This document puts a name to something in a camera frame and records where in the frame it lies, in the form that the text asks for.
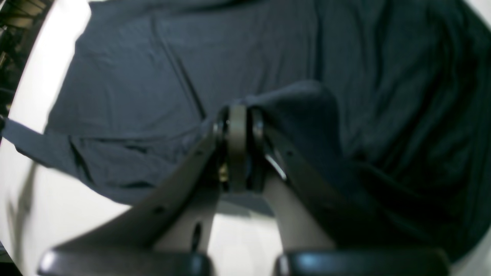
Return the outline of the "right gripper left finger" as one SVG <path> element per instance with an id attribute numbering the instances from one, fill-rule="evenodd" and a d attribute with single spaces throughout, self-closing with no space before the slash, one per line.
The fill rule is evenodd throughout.
<path id="1" fill-rule="evenodd" d="M 48 250 L 40 276 L 212 276 L 206 250 L 221 194 L 228 108 L 175 173 L 102 226 Z"/>

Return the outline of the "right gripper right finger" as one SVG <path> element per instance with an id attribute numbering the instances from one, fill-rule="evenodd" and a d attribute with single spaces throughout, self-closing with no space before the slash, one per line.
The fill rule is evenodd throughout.
<path id="1" fill-rule="evenodd" d="M 423 246 L 345 199 L 268 125 L 247 111 L 248 187 L 277 218 L 283 252 L 274 276 L 447 276 L 445 253 Z"/>

